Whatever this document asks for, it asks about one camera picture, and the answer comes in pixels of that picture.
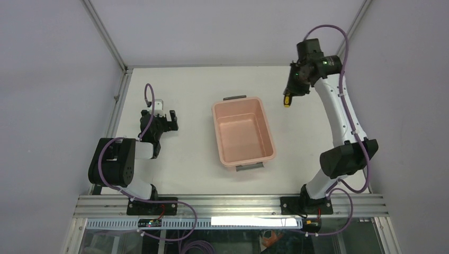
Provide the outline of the black yellow handled screwdriver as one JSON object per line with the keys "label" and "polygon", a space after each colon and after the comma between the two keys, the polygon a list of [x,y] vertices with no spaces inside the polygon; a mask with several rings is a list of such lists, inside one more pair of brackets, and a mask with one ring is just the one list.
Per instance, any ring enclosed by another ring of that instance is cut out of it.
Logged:
{"label": "black yellow handled screwdriver", "polygon": [[283,105],[284,107],[288,108],[291,106],[292,103],[292,96],[290,92],[285,92],[284,93],[284,100],[283,100]]}

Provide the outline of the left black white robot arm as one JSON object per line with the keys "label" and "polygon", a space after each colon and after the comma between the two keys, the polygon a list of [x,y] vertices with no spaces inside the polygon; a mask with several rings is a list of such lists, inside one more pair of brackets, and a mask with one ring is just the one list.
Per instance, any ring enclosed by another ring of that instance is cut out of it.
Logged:
{"label": "left black white robot arm", "polygon": [[141,111],[140,128],[145,131],[141,140],[135,138],[101,138],[88,169],[90,183],[126,192],[132,200],[159,200],[157,189],[134,175],[136,160],[156,159],[161,150],[161,136],[178,131],[177,115],[170,110],[154,115]]}

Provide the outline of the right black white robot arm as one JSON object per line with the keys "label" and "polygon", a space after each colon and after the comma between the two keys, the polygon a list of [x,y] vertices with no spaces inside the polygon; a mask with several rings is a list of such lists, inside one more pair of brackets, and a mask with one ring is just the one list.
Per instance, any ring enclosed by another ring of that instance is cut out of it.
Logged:
{"label": "right black white robot arm", "polygon": [[291,106],[294,97],[308,95],[314,88],[325,108],[334,145],[320,155],[320,170],[301,187],[297,208],[310,213],[326,204],[333,187],[364,169],[379,145],[367,137],[357,121],[339,56],[325,56],[318,39],[299,42],[297,52],[298,60],[290,64],[283,104]]}

